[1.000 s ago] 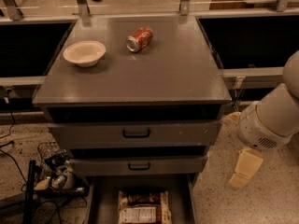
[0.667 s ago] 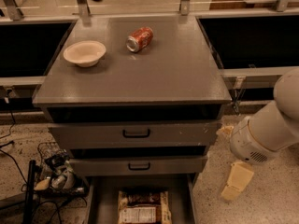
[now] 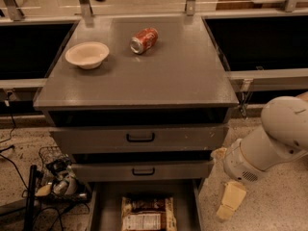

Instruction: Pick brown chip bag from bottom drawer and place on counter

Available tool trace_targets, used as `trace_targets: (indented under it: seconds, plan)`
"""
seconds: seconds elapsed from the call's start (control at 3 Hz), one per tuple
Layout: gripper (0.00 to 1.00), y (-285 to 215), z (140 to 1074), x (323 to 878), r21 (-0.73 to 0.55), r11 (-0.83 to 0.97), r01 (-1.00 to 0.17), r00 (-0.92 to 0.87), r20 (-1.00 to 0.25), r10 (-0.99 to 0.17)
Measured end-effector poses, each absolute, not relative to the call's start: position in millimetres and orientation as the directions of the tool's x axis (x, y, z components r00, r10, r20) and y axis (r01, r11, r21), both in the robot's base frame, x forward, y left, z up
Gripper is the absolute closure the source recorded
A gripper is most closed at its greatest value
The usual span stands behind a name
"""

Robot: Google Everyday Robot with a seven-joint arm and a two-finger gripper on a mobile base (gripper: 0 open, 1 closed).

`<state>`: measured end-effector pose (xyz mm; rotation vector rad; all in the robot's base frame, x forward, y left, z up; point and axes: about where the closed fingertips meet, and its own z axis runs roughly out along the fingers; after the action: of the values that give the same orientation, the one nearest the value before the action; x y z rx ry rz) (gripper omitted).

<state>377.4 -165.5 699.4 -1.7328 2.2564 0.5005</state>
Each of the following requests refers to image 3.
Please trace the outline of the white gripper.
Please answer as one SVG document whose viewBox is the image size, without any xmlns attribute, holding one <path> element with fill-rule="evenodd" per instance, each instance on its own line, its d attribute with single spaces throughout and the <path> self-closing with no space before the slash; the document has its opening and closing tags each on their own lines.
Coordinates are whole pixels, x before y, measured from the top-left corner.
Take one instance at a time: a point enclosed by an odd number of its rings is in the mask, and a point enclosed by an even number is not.
<svg viewBox="0 0 308 231">
<path fill-rule="evenodd" d="M 223 169 L 232 179 L 223 184 L 223 195 L 217 209 L 217 218 L 227 221 L 232 218 L 246 196 L 244 184 L 252 184 L 263 179 L 266 173 L 253 166 L 245 158 L 241 149 L 241 139 L 237 139 L 228 148 L 221 147 L 211 153 L 215 160 L 223 160 Z"/>
</svg>

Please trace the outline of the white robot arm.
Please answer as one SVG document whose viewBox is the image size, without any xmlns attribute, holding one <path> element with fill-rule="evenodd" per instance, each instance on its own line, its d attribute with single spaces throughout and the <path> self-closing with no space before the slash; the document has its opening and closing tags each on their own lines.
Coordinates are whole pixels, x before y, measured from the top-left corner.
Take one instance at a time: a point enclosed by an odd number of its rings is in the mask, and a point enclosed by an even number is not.
<svg viewBox="0 0 308 231">
<path fill-rule="evenodd" d="M 230 180 L 217 210 L 221 221 L 231 219 L 246 196 L 245 186 L 264 178 L 270 168 L 308 153 L 308 101 L 280 96 L 261 112 L 261 125 L 229 147 L 214 151 L 221 156 Z"/>
</svg>

